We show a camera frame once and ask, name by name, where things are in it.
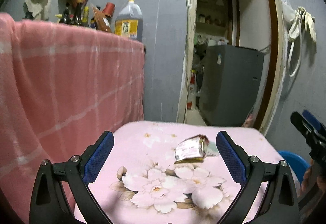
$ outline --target tiled floor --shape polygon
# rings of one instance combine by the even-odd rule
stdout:
[[[189,125],[204,125],[206,126],[203,118],[199,113],[199,109],[187,110],[187,124]]]

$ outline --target wooden door frame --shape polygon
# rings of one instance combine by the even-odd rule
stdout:
[[[189,0],[191,3],[190,8],[196,8],[197,0]],[[267,81],[265,86],[265,91],[263,94],[262,102],[260,109],[257,114],[256,121],[254,123],[254,128],[259,130],[262,134],[267,133],[267,129],[273,119],[276,107],[279,101],[279,94],[281,89],[281,81],[284,73],[283,67],[283,51],[284,51],[284,21],[283,21],[283,8],[281,0],[268,0],[270,6],[270,15],[271,15],[271,58],[267,74]],[[183,80],[190,80],[190,71],[192,66],[193,59],[193,40],[195,36],[195,22],[196,22],[196,10],[189,10],[188,14],[189,21],[192,21],[188,25],[188,41],[185,52],[185,63],[184,65],[184,76]],[[183,83],[181,86],[179,108],[177,122],[185,121],[185,108],[187,101],[187,90],[186,85]]]

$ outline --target blue gripper pad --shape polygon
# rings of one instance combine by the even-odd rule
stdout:
[[[302,112],[302,116],[315,128],[315,130],[319,131],[321,129],[321,124],[318,119],[315,118],[308,110],[304,110]]]
[[[105,131],[96,143],[89,146],[82,154],[80,168],[85,185],[93,183],[96,180],[114,143],[115,139],[112,132]]]
[[[237,153],[234,151],[226,137],[229,138],[229,141],[233,143],[234,147],[237,147],[237,145],[235,145],[235,143],[225,131],[221,131],[217,134],[216,147],[220,152],[226,166],[228,167],[228,170],[233,180],[236,183],[239,183],[241,186],[244,186],[247,181],[246,167],[237,155]]]

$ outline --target white cable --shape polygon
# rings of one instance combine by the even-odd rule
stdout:
[[[300,67],[300,62],[301,62],[301,53],[302,53],[302,32],[301,32],[301,17],[299,18],[299,39],[300,39],[300,52],[299,52],[299,59],[298,59],[298,63],[295,67],[295,70],[293,71],[293,73],[290,73],[290,64],[291,64],[291,59],[292,59],[292,54],[293,54],[293,49],[294,49],[294,41],[291,44],[291,49],[290,49],[290,53],[289,53],[289,58],[287,59],[287,71],[289,73],[290,78],[293,78]]]
[[[188,0],[185,0],[185,5],[187,7],[187,28],[186,28],[186,75],[185,75],[185,84],[186,84],[186,89],[188,91],[188,95],[189,95],[189,83],[188,83],[188,24],[189,24],[189,7],[188,7]],[[185,107],[185,116],[184,116],[184,120],[183,123],[187,122],[187,103],[186,103],[186,107]]]

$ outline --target pink tablecloth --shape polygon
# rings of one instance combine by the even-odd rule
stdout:
[[[0,13],[0,188],[24,223],[43,159],[144,119],[144,62],[138,41]]]
[[[216,224],[241,186],[233,181],[221,156],[174,165],[174,149],[197,134],[215,142],[216,134],[223,130],[249,156],[270,163],[282,159],[252,128],[132,122],[114,133],[113,150],[89,188],[114,223]],[[265,188],[263,183],[245,222],[255,216]],[[77,206],[75,217],[85,222]]]

